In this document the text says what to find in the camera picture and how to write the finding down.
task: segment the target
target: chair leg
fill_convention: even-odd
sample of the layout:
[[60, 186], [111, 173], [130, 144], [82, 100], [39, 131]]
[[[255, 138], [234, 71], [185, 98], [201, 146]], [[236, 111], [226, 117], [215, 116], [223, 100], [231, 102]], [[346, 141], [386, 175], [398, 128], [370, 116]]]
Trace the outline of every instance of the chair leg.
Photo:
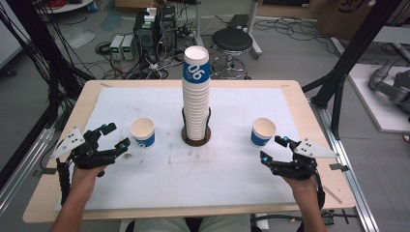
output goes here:
[[247, 76], [247, 72], [245, 70], [245, 65], [239, 59], [234, 58], [231, 54], [227, 54], [226, 56], [217, 57], [211, 63], [211, 71], [212, 75], [218, 76], [222, 79], [236, 79], [241, 76]]

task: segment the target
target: wrist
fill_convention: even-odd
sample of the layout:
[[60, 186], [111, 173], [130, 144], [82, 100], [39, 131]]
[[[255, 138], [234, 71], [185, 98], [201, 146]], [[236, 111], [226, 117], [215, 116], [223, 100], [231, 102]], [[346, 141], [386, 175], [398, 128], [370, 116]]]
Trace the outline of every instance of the wrist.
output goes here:
[[88, 198], [83, 194], [78, 194], [74, 189], [70, 190], [66, 202], [69, 204], [74, 204], [78, 206], [85, 206], [87, 204]]

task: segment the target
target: white paper cup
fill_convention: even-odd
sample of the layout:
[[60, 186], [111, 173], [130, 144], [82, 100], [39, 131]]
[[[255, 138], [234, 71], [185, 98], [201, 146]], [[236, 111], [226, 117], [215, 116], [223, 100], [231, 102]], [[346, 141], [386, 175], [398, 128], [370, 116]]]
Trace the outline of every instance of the white paper cup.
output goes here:
[[141, 148], [149, 148], [154, 145], [154, 123], [149, 118], [137, 118], [130, 125], [130, 133], [137, 145]]
[[258, 118], [253, 122], [250, 141], [253, 146], [263, 147], [274, 136], [277, 126], [267, 118]]

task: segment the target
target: floor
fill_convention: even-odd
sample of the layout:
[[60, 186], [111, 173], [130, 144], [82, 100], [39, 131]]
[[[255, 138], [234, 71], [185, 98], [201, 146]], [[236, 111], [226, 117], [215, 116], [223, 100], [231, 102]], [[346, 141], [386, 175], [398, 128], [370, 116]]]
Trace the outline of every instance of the floor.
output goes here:
[[[133, 27], [132, 14], [118, 14], [110, 9], [94, 14], [85, 10], [76, 11], [75, 14], [59, 14], [58, 20], [66, 27], [79, 26], [83, 30], [92, 30], [96, 34], [93, 41], [75, 52], [84, 64], [88, 63], [87, 68], [90, 72], [98, 77], [104, 76], [104, 73], [109, 71], [109, 66], [100, 55], [95, 53], [96, 45], [110, 41], [114, 34], [129, 33]], [[209, 25], [208, 30], [202, 32], [206, 47], [210, 46], [208, 35], [224, 27], [223, 23], [213, 22], [216, 20], [218, 19], [211, 16], [202, 20], [203, 29]], [[255, 60], [250, 53], [240, 57], [246, 64], [252, 79], [295, 79], [301, 86], [304, 86], [332, 69], [338, 56], [331, 43], [324, 39], [317, 39], [315, 36], [288, 35], [285, 30], [279, 28], [284, 25], [283, 21], [279, 22], [281, 24], [277, 25], [278, 30], [271, 22], [260, 22], [255, 26], [253, 35], [263, 50], [263, 55], [258, 60]], [[397, 60], [398, 66], [407, 66], [399, 56], [381, 47], [380, 43], [372, 44], [360, 62], [382, 64], [383, 60], [392, 57]], [[219, 55], [213, 49], [209, 51], [211, 59]], [[98, 65], [90, 64], [96, 61], [101, 62]], [[0, 103], [2, 105], [0, 146], [3, 149], [2, 156], [0, 156], [0, 168], [5, 165], [47, 107], [47, 86], [28, 57], [21, 53], [14, 58], [11, 64], [17, 70], [17, 75], [6, 76], [1, 73], [0, 76]], [[121, 65], [125, 70], [131, 67], [133, 62], [124, 62]], [[180, 79], [181, 69], [181, 66], [170, 69], [168, 79]], [[316, 91], [308, 92], [307, 97], [314, 96]], [[405, 181], [410, 174], [408, 144], [402, 141], [399, 133], [385, 133], [377, 130], [349, 81], [346, 81], [344, 88], [339, 135], [379, 230], [407, 231], [410, 226], [410, 198], [408, 198], [410, 184]], [[33, 175], [22, 183], [13, 201], [0, 217], [2, 231], [23, 232], [49, 229], [49, 223], [27, 224], [21, 218], [40, 179], [40, 170], [40, 165], [37, 163], [31, 172]], [[346, 213], [354, 215], [355, 211], [346, 209]], [[362, 231], [360, 222], [356, 218], [350, 218], [348, 221], [347, 224], [344, 218], [337, 217], [335, 224], [328, 226], [328, 230]], [[296, 231], [299, 226], [299, 223], [292, 223], [286, 219], [271, 219], [269, 224], [269, 231]], [[119, 227], [120, 221], [116, 220], [85, 221], [82, 231], [118, 231]]]

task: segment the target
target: round coaster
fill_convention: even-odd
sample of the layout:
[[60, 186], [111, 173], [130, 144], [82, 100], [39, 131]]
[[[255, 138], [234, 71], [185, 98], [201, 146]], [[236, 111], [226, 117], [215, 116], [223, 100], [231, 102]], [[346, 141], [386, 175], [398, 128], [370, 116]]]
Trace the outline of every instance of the round coaster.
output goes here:
[[181, 136], [182, 139], [184, 140], [185, 143], [187, 143], [188, 145], [192, 146], [192, 147], [200, 147], [202, 145], [205, 145], [209, 139], [211, 138], [211, 129], [207, 126], [206, 127], [206, 136], [205, 138], [201, 139], [201, 140], [191, 140], [187, 137], [187, 130], [185, 129], [185, 127], [182, 128], [181, 130]]

